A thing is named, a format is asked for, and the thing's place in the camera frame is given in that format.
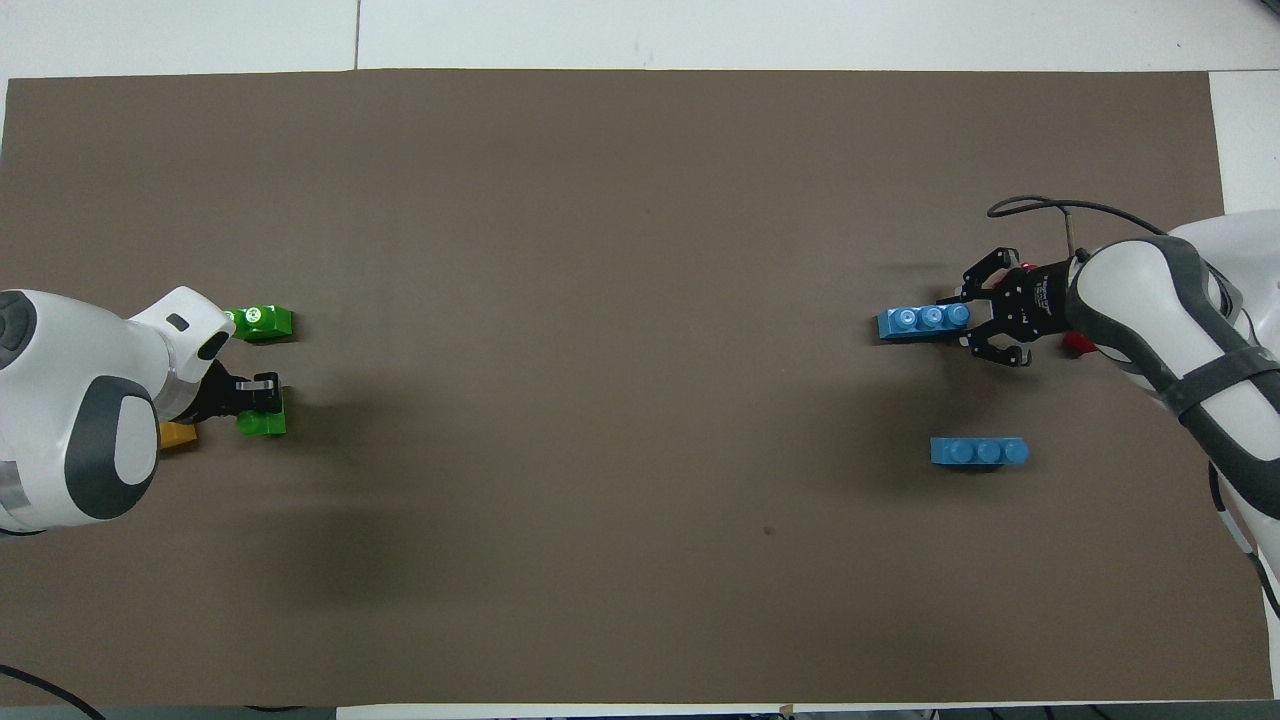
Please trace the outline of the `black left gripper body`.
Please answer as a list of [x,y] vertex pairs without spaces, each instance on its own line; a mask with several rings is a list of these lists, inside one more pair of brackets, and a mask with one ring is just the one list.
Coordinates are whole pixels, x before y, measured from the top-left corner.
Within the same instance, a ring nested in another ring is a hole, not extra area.
[[251,410],[252,391],[241,388],[242,383],[248,382],[248,378],[229,373],[219,360],[214,360],[189,405],[189,421],[237,416]]

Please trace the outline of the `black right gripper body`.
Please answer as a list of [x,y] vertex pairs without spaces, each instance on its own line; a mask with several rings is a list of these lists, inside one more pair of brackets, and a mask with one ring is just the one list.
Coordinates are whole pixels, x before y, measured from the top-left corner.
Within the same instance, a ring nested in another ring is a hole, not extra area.
[[1062,260],[1011,270],[998,284],[998,320],[1029,325],[1032,342],[1069,332],[1065,307],[1071,268],[1073,261]]

